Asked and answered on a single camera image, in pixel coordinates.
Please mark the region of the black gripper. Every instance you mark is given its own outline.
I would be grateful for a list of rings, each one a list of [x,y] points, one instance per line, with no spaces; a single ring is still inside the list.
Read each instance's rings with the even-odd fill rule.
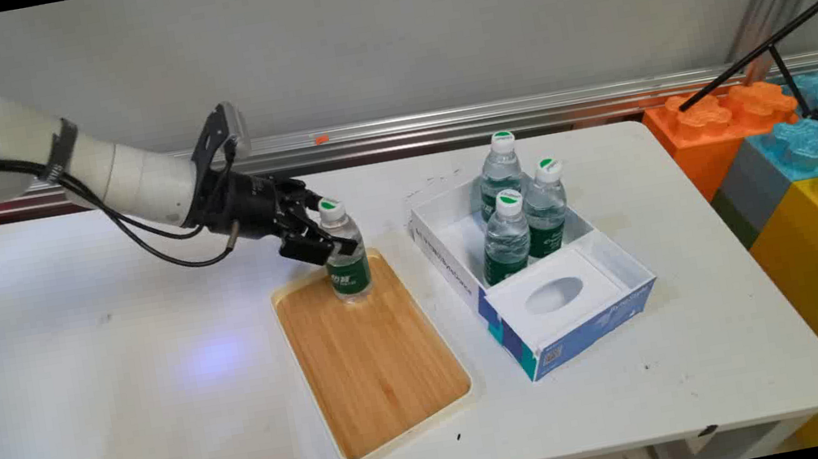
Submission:
[[[205,174],[192,210],[195,225],[212,234],[227,236],[237,223],[241,240],[282,238],[278,251],[283,258],[321,266],[337,251],[352,256],[361,245],[356,238],[306,227],[305,210],[317,213],[322,199],[295,178],[250,176],[226,169]]]

